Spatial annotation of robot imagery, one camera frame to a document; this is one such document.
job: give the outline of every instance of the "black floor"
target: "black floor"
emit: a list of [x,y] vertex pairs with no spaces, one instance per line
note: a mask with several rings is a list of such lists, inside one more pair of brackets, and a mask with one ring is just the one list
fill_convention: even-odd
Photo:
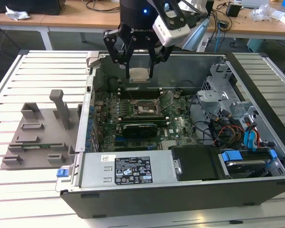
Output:
[[[42,38],[38,32],[33,31],[8,31],[8,36],[21,48],[30,50],[45,50]],[[12,42],[0,32],[1,50],[0,53],[0,81],[8,71],[14,58],[17,56],[18,49]],[[105,50],[102,41],[102,33],[86,33],[86,43],[82,43],[79,33],[73,32],[51,32],[51,42],[55,50]],[[249,52],[246,47],[247,39],[237,39],[235,47],[231,47],[230,43],[234,40],[226,38],[220,47],[221,52]],[[214,52],[215,44],[210,44],[207,52]],[[275,41],[268,40],[264,52],[273,60],[273,62],[283,71],[285,69],[285,40]]]

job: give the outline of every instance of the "motherboard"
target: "motherboard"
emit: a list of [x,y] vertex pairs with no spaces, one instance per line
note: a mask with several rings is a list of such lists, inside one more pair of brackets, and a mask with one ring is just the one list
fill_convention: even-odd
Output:
[[167,150],[198,142],[188,118],[188,99],[179,91],[95,91],[99,152]]

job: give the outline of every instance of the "power supply label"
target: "power supply label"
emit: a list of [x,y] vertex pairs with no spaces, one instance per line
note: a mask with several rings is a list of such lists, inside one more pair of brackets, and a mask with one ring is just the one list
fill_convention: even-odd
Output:
[[150,157],[115,158],[115,184],[153,183]]

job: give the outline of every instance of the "computer case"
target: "computer case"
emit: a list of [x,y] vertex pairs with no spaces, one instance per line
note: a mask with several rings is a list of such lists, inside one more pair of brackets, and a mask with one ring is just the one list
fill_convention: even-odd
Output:
[[66,0],[0,0],[0,13],[6,12],[5,6],[15,11],[59,15]]

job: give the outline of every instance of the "crumpled paper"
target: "crumpled paper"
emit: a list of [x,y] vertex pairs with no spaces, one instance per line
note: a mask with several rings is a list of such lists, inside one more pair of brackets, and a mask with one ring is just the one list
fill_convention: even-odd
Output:
[[23,11],[23,12],[17,12],[17,11],[13,11],[13,10],[10,10],[7,6],[5,6],[6,8],[6,15],[15,20],[15,21],[18,21],[19,19],[27,19],[27,18],[30,18],[30,16],[28,15],[27,12]]

